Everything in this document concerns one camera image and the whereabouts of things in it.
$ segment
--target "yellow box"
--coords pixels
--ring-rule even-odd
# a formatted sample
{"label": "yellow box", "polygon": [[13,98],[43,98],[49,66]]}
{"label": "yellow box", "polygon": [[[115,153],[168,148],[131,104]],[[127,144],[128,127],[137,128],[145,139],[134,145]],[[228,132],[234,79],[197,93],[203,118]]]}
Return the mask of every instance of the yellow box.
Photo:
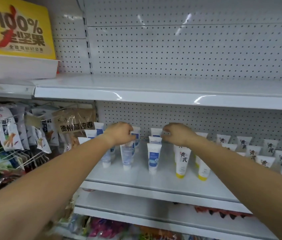
{"label": "yellow box", "polygon": [[0,0],[0,55],[56,59],[46,7]]}

